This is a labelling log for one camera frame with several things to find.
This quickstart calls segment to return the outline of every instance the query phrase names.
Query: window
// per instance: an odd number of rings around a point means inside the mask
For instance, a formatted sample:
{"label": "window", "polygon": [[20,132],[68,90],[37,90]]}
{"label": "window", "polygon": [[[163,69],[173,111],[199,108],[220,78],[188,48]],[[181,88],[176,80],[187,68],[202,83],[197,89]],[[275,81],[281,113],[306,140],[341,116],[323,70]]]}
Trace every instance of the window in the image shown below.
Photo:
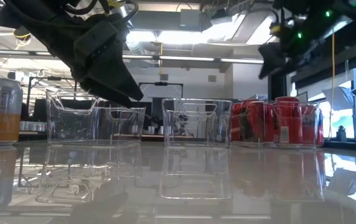
{"label": "window", "polygon": [[[323,135],[325,138],[329,137],[329,116],[330,103],[328,101],[320,104],[323,115]],[[347,138],[354,138],[354,119],[352,109],[332,111],[332,137],[336,136],[339,126],[345,128]]]}

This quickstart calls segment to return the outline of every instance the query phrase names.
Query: beverage can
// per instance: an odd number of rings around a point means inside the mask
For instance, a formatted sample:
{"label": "beverage can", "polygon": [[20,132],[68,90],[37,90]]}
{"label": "beverage can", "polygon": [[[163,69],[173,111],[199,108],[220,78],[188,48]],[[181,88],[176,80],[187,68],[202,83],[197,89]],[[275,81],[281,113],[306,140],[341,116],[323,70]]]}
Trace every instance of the beverage can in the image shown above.
{"label": "beverage can", "polygon": [[0,144],[19,139],[23,91],[18,81],[0,78]]}
{"label": "beverage can", "polygon": [[248,142],[264,141],[264,102],[252,101],[246,107],[246,116],[241,121],[245,125],[242,134],[243,140]]}
{"label": "beverage can", "polygon": [[240,141],[240,110],[241,103],[235,103],[232,105],[232,118],[230,126],[232,141]]}
{"label": "beverage can", "polygon": [[274,110],[274,104],[271,102],[264,105],[265,114],[265,142],[278,142],[278,120],[276,119],[276,112]]}
{"label": "beverage can", "polygon": [[278,97],[274,104],[278,119],[279,143],[302,144],[302,118],[300,102],[295,97]]}
{"label": "beverage can", "polygon": [[301,107],[302,111],[302,138],[303,143],[315,145],[317,139],[317,110],[316,105]]}

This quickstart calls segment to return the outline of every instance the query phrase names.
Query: transparent storage bin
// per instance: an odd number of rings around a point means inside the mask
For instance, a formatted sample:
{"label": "transparent storage bin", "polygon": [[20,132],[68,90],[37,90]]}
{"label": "transparent storage bin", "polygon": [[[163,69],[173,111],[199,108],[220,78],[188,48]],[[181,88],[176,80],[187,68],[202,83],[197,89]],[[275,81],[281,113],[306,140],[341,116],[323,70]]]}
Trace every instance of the transparent storage bin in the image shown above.
{"label": "transparent storage bin", "polygon": [[[73,109],[87,105],[85,109]],[[145,108],[107,106],[88,93],[47,91],[49,144],[119,146],[138,143]]]}
{"label": "transparent storage bin", "polygon": [[232,197],[226,149],[168,148],[165,151],[160,195],[172,199]]}
{"label": "transparent storage bin", "polygon": [[140,150],[140,145],[118,149],[49,146],[36,201],[72,205],[121,194],[123,179],[135,176]]}
{"label": "transparent storage bin", "polygon": [[232,102],[164,99],[164,143],[167,146],[227,147]]}
{"label": "transparent storage bin", "polygon": [[265,146],[315,149],[320,135],[323,138],[317,103],[266,102],[264,111]]}
{"label": "transparent storage bin", "polygon": [[319,105],[296,98],[245,100],[232,109],[232,141],[241,146],[315,149],[322,128]]}

